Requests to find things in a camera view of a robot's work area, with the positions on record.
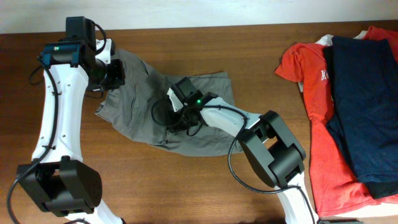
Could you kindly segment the grey cargo shorts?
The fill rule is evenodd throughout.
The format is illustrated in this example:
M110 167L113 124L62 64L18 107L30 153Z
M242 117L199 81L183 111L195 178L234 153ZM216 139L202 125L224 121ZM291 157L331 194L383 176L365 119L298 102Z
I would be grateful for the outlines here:
M170 86L181 76L158 72L137 55L118 50L114 55L123 63L125 84L108 91L96 115L135 142L189 157L215 157L228 153L233 137L217 128L203 126L197 134L171 133L163 101Z

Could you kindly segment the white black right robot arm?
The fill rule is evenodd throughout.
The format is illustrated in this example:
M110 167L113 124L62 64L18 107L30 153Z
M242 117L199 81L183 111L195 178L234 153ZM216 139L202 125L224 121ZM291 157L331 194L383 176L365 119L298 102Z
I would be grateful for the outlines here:
M203 124L230 134L239 144L255 174L276 194L286 223L318 223L304 182L306 153L284 120L274 111L249 113L225 102L215 93L202 93L188 78L172 85L167 99L179 121Z

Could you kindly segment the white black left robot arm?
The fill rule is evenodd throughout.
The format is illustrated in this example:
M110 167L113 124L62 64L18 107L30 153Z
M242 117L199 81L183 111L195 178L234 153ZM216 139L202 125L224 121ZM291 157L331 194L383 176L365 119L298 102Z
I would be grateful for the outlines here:
M65 37L41 52L45 102L39 140L15 180L41 211L70 223L123 222L103 201L100 174L83 162L80 147L85 93L117 89L125 79L114 42L97 39L99 29L83 16L68 17Z

